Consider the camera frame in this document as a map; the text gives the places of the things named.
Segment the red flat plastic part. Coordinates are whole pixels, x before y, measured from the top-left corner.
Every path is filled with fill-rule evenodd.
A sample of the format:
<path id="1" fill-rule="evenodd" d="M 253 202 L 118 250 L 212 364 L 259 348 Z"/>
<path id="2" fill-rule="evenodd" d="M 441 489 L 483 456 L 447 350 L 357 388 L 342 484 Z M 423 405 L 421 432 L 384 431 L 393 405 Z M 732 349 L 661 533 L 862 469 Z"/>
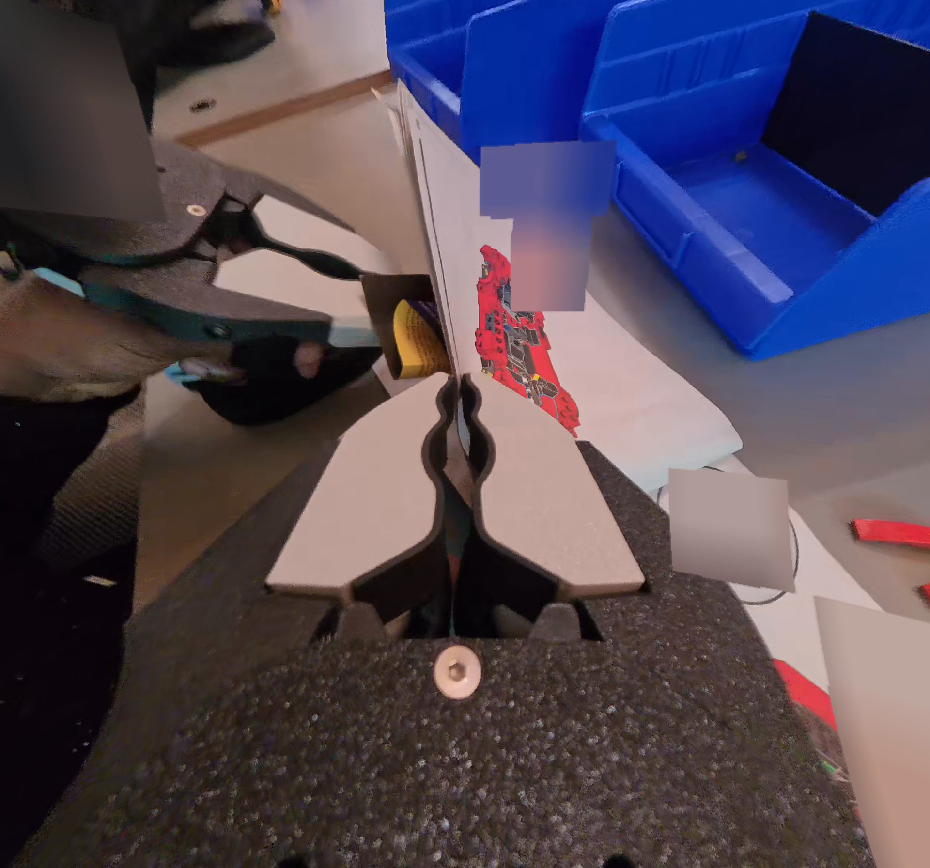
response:
<path id="1" fill-rule="evenodd" d="M 791 701 L 837 732 L 830 694 L 782 660 L 774 659 L 773 665 Z"/>

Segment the toy car instruction booklet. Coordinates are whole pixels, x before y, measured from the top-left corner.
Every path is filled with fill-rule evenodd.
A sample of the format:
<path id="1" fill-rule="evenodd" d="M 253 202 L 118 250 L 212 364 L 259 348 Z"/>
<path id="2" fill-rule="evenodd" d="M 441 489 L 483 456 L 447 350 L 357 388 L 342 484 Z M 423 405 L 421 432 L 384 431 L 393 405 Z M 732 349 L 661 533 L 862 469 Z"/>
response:
<path id="1" fill-rule="evenodd" d="M 496 294 L 510 273 L 513 223 L 482 215 L 479 167 L 405 86 L 374 96 L 418 194 L 434 302 L 456 374 L 493 376 L 648 492 L 667 483 L 669 469 L 721 464 L 742 450 L 724 412 L 591 295 L 580 312 L 505 310 Z"/>

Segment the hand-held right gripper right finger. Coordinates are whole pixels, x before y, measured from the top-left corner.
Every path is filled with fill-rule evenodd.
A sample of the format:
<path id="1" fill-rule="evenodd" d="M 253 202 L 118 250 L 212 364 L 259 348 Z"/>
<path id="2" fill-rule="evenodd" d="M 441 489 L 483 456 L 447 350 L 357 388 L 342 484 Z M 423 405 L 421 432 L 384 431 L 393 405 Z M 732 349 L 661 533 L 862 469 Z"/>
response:
<path id="1" fill-rule="evenodd" d="M 504 561 L 501 599 L 634 593 L 645 575 L 571 432 L 482 372 L 461 382 L 476 531 Z"/>

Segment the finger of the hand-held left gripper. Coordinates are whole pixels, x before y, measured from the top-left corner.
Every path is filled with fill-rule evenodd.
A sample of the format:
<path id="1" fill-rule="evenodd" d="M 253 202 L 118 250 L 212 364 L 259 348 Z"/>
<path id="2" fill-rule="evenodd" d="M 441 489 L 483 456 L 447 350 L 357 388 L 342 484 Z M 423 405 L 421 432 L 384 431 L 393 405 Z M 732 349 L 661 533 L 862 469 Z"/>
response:
<path id="1" fill-rule="evenodd" d="M 330 277 L 269 248 L 257 248 L 221 263 L 213 285 L 228 293 L 332 319 L 366 316 L 365 296 L 358 280 Z"/>
<path id="2" fill-rule="evenodd" d="M 255 244 L 302 262 L 326 277 L 358 280 L 393 273 L 393 262 L 354 230 L 271 196 L 251 208 Z"/>

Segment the person's left hand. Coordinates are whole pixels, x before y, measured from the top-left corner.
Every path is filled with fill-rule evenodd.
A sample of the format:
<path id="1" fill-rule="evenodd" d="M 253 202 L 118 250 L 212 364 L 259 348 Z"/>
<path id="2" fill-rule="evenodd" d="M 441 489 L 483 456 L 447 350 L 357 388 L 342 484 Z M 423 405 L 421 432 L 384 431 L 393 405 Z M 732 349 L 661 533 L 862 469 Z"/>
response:
<path id="1" fill-rule="evenodd" d="M 1 287 L 1 394 L 30 402 L 117 397 L 180 363 L 200 379 L 236 382 L 224 344 L 180 341 L 99 309 L 29 274 Z"/>

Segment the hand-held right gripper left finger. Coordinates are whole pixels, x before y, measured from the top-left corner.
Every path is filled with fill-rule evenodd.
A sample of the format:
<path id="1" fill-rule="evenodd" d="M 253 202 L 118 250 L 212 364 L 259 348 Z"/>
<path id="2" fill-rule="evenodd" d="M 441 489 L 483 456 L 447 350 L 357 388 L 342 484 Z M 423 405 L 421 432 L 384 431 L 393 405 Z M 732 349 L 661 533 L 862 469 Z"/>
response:
<path id="1" fill-rule="evenodd" d="M 337 604 L 428 604 L 449 587 L 443 482 L 458 385 L 437 373 L 343 433 L 266 578 Z"/>

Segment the white paper sheet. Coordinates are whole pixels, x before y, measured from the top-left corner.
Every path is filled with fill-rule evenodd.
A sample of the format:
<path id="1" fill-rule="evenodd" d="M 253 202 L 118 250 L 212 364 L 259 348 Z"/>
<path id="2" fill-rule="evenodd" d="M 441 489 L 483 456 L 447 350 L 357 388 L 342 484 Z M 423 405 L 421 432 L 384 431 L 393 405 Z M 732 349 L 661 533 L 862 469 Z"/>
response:
<path id="1" fill-rule="evenodd" d="M 749 615 L 769 655 L 791 665 L 826 691 L 830 690 L 820 641 L 817 597 L 878 609 L 878 604 L 834 559 L 793 510 L 789 510 L 794 591 L 730 585 Z"/>

